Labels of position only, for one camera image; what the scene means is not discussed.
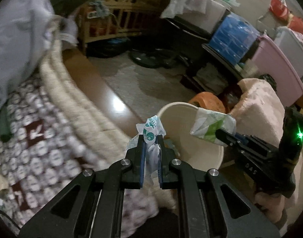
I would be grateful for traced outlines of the orange plastic stool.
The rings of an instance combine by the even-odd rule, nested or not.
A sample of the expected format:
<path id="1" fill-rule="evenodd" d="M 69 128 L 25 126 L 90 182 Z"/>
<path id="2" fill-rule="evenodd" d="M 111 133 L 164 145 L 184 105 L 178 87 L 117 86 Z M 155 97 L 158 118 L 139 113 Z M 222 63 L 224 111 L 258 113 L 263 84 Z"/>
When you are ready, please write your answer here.
<path id="1" fill-rule="evenodd" d="M 190 101 L 189 104 L 192 104 L 197 107 L 201 107 L 207 110 L 217 111 L 221 113 L 226 113 L 225 106 L 222 101 L 211 92 L 201 92 L 196 94 Z"/>

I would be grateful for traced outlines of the grey blue duvet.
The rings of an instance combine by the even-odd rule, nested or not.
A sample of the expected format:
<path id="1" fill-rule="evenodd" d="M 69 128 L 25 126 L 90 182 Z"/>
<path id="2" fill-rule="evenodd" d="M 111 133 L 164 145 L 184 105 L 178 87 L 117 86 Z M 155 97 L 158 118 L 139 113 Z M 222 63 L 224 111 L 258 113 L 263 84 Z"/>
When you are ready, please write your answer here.
<path id="1" fill-rule="evenodd" d="M 0 108 L 50 49 L 53 23 L 66 23 L 60 38 L 65 47 L 76 46 L 76 25 L 56 16 L 50 0 L 1 0 Z"/>

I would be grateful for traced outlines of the pink plastic storage bin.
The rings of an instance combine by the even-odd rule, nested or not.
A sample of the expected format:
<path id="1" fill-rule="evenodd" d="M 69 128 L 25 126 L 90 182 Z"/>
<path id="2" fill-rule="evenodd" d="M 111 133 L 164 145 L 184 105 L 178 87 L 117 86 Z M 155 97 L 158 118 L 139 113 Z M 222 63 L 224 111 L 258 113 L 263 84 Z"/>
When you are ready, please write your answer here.
<path id="1" fill-rule="evenodd" d="M 303 84 L 294 67 L 280 48 L 267 36 L 259 36 L 259 46 L 252 62 L 261 74 L 270 75 L 277 85 L 283 106 L 293 105 L 303 95 Z"/>

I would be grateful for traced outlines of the blue plastic drawer box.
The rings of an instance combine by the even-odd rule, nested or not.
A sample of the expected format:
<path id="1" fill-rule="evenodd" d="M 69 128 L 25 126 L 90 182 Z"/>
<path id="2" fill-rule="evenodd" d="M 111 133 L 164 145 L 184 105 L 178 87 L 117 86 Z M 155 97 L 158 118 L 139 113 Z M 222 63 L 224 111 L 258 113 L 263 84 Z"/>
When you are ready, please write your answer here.
<path id="1" fill-rule="evenodd" d="M 208 45 L 234 66 L 249 51 L 259 35 L 255 27 L 231 12 L 215 31 Z"/>

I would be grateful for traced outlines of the wooden baby crib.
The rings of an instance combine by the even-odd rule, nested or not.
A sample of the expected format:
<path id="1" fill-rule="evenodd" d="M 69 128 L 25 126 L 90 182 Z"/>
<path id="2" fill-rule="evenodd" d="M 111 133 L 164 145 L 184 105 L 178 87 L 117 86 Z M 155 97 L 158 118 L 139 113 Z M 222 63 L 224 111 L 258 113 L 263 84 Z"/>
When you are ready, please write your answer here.
<path id="1" fill-rule="evenodd" d="M 99 40 L 140 35 L 159 18 L 168 0 L 95 0 L 77 17 L 80 49 Z"/>

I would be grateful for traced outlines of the clear plastic wrapper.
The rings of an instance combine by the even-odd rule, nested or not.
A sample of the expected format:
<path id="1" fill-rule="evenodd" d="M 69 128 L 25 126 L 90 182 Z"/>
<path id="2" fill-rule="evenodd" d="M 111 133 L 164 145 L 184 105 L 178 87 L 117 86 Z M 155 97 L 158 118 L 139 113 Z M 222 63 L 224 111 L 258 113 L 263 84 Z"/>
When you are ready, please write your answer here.
<path id="1" fill-rule="evenodd" d="M 136 129 L 138 134 L 130 139 L 126 151 L 135 148 L 138 145 L 139 135 L 143 135 L 146 143 L 144 175 L 148 184 L 152 185 L 154 184 L 152 179 L 156 177 L 156 171 L 158 171 L 158 156 L 161 151 L 161 147 L 157 143 L 157 136 L 164 137 L 166 131 L 157 115 L 148 118 L 144 124 L 136 124 Z"/>

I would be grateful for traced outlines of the cream fleece blanket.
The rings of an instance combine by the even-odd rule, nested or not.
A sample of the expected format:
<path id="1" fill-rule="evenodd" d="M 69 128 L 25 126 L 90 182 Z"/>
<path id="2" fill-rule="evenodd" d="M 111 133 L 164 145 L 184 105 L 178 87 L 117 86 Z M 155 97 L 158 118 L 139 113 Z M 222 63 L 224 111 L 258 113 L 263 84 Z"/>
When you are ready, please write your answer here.
<path id="1" fill-rule="evenodd" d="M 40 75 L 51 101 L 63 112 L 76 136 L 109 164 L 125 156 L 130 140 L 76 86 L 55 40 L 40 63 Z"/>

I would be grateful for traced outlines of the red bag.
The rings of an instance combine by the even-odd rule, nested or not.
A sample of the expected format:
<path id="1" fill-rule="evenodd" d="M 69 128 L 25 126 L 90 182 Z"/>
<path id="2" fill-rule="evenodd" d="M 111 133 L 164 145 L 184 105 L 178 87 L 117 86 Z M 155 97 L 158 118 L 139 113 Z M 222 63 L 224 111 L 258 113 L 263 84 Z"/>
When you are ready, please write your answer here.
<path id="1" fill-rule="evenodd" d="M 289 9 L 286 6 L 285 0 L 271 0 L 269 11 L 279 20 L 288 21 Z"/>

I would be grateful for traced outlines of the grey white storage bin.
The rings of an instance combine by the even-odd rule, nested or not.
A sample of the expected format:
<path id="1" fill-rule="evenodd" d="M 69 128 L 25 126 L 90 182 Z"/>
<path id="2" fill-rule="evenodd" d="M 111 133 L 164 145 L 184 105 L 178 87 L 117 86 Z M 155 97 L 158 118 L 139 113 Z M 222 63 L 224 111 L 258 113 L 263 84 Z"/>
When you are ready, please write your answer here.
<path id="1" fill-rule="evenodd" d="M 274 39 L 275 44 L 292 64 L 297 75 L 303 77 L 303 43 L 288 27 L 278 27 Z"/>

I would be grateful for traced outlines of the cream round trash bin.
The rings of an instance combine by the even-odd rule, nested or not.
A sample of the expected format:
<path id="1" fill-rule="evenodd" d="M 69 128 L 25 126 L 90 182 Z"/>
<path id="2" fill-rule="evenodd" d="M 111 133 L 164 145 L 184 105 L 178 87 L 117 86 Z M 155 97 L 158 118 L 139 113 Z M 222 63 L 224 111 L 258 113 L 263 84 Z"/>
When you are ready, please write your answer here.
<path id="1" fill-rule="evenodd" d="M 202 171 L 219 169 L 224 156 L 223 147 L 190 134 L 197 111 L 198 108 L 189 103 L 174 102 L 163 106 L 157 116 L 166 130 L 166 137 L 178 150 L 181 160 Z"/>

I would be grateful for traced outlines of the brown wooden bed frame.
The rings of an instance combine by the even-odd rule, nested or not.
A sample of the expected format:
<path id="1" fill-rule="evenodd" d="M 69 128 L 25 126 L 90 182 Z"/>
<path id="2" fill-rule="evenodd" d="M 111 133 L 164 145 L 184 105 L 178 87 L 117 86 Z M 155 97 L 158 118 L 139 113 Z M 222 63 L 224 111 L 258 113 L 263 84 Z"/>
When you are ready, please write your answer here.
<path id="1" fill-rule="evenodd" d="M 64 50 L 62 57 L 76 86 L 126 135 L 134 137 L 141 118 L 110 88 L 98 69 L 77 48 Z"/>

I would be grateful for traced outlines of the pink fleece blanket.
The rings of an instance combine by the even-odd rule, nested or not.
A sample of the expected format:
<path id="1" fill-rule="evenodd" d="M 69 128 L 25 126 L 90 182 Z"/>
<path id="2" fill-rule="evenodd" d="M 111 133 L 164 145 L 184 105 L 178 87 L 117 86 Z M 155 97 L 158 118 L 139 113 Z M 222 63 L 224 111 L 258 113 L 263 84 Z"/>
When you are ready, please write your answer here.
<path id="1" fill-rule="evenodd" d="M 284 106 L 274 89 L 265 80 L 256 78 L 242 79 L 238 82 L 242 91 L 239 102 L 229 113 L 236 119 L 236 130 L 240 134 L 254 135 L 278 147 L 283 135 Z M 299 196 L 299 181 L 303 158 L 300 157 L 294 169 L 296 190 L 291 198 L 270 196 L 263 192 L 253 194 L 253 180 L 242 173 L 244 183 L 249 185 L 247 196 L 252 202 L 266 208 L 266 216 L 277 224 L 284 220 L 284 210 L 294 207 Z"/>

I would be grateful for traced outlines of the green white tissue packet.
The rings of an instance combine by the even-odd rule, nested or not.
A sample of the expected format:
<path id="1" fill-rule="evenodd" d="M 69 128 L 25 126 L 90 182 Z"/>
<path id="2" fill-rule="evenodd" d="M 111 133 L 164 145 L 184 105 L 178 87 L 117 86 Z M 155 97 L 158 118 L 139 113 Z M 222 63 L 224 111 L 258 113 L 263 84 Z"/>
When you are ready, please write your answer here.
<path id="1" fill-rule="evenodd" d="M 236 120 L 229 114 L 199 108 L 190 134 L 207 142 L 226 147 L 227 144 L 216 137 L 216 130 L 219 129 L 225 130 L 229 134 L 235 134 Z"/>

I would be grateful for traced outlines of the patterned maroon bed sheet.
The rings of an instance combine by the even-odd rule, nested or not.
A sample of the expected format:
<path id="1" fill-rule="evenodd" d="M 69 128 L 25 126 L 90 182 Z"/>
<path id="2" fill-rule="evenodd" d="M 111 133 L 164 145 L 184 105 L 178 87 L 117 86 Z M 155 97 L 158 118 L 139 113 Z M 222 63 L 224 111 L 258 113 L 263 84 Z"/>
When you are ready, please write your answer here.
<path id="1" fill-rule="evenodd" d="M 119 130 L 100 130 L 94 148 L 81 141 L 38 75 L 10 94 L 6 109 L 12 136 L 0 137 L 0 210 L 14 231 L 83 170 L 104 170 L 125 156 L 129 138 Z"/>

